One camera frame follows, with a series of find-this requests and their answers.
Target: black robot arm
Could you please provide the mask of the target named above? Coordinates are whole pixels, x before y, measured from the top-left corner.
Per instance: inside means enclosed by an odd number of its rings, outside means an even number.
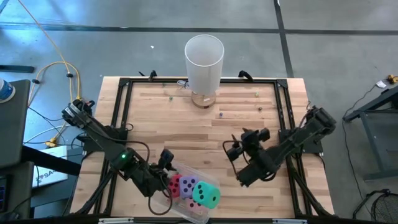
[[[103,126],[92,116],[93,105],[94,101],[75,100],[62,111],[62,117],[70,125],[84,130],[104,152],[113,172],[117,172],[124,180],[131,179],[143,196],[151,197],[157,190],[165,190],[169,179],[164,168],[172,169],[174,155],[165,149],[158,164],[148,164],[149,155],[143,159],[134,149],[123,145],[124,142],[133,141],[114,139],[106,134],[105,130],[109,127]]]
[[[226,151],[228,159],[233,162],[244,152],[250,156],[248,165],[236,173],[236,178],[241,185],[249,187],[257,179],[267,180],[275,175],[285,158],[302,147],[306,141],[314,140],[314,138],[321,140],[335,129],[336,121],[323,108],[314,106],[307,112],[304,119],[307,122],[303,127],[291,130],[291,134],[285,141],[267,149],[260,144],[260,141],[270,138],[269,130],[266,128],[261,131],[243,129],[241,141],[234,138],[232,148]]]

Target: white cup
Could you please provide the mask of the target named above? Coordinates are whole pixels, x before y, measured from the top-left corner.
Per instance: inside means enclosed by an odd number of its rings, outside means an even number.
[[[189,88],[200,95],[213,94],[220,85],[224,45],[212,35],[192,37],[185,45]]]

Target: wooden tabletop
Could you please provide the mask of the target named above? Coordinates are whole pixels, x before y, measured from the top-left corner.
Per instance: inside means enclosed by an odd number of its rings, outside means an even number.
[[[120,77],[104,77],[97,102],[95,118],[111,123],[116,92]],[[299,124],[308,103],[304,80],[288,78],[290,99],[295,123]],[[285,109],[283,91],[280,91]],[[124,96],[119,110],[121,122]],[[221,200],[214,217],[237,218],[288,218],[293,217],[292,199],[283,164],[274,180],[256,181],[243,188],[235,179],[231,164],[222,150],[221,143],[231,140],[231,134],[240,136],[242,127],[271,131],[270,140],[262,145],[267,148],[278,144],[279,119],[276,110],[274,88],[269,84],[221,84],[217,90],[216,104],[208,109],[197,108],[191,102],[191,91],[177,84],[135,83],[127,123],[134,125],[128,139],[143,141],[150,147],[150,162],[157,162],[164,148],[175,155],[174,160],[217,178],[221,184]],[[137,144],[127,146],[143,157],[146,150]],[[89,199],[100,179],[103,152],[96,152],[83,161],[71,212],[77,211]],[[333,213],[328,184],[319,157],[303,155],[307,184],[318,201]],[[238,169],[246,165],[242,158],[235,161]],[[300,208],[304,211],[301,191],[298,191]],[[104,191],[102,209],[106,205],[108,187]],[[112,216],[153,217],[144,198],[131,180],[118,177]],[[176,217],[172,212],[166,217]]]

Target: white plastic cup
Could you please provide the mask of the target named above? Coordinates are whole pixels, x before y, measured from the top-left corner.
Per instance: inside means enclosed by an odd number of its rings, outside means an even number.
[[[9,101],[15,95],[15,87],[0,78],[0,103]]]
[[[185,45],[189,88],[200,95],[213,94],[220,85],[224,45],[212,35],[192,37]]]

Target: concrete floor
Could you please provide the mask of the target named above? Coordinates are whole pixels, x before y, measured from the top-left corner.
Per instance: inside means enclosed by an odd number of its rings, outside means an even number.
[[[207,27],[277,29],[272,0],[136,1],[136,0],[24,0],[41,23],[116,27]],[[394,0],[280,0],[286,29],[398,30],[398,2]],[[16,0],[0,14],[0,24],[32,23]],[[183,48],[197,35],[188,32],[85,32],[50,31],[66,60],[81,73],[82,94],[97,100],[103,76],[149,74],[185,75]],[[254,77],[287,77],[279,34],[215,33],[225,46],[223,75],[246,70]],[[32,65],[37,69],[60,60],[39,30],[0,30],[1,64]],[[361,201],[347,159],[341,117],[373,84],[388,74],[397,75],[396,35],[287,35],[294,77],[304,78],[308,97],[336,120],[335,132],[323,140],[326,175],[335,213],[349,218]],[[45,116],[59,118],[69,101],[63,65],[45,73],[32,107]],[[35,74],[0,73],[9,81],[32,79]],[[375,89],[363,103],[376,97]],[[29,111],[25,138],[49,128]],[[362,176],[377,171],[362,124],[346,125],[348,145],[363,195],[390,188],[398,192],[398,178],[363,182]],[[79,130],[69,128],[70,142]],[[54,133],[36,141],[46,141]],[[35,145],[37,149],[44,146]],[[370,219],[363,210],[358,215]]]

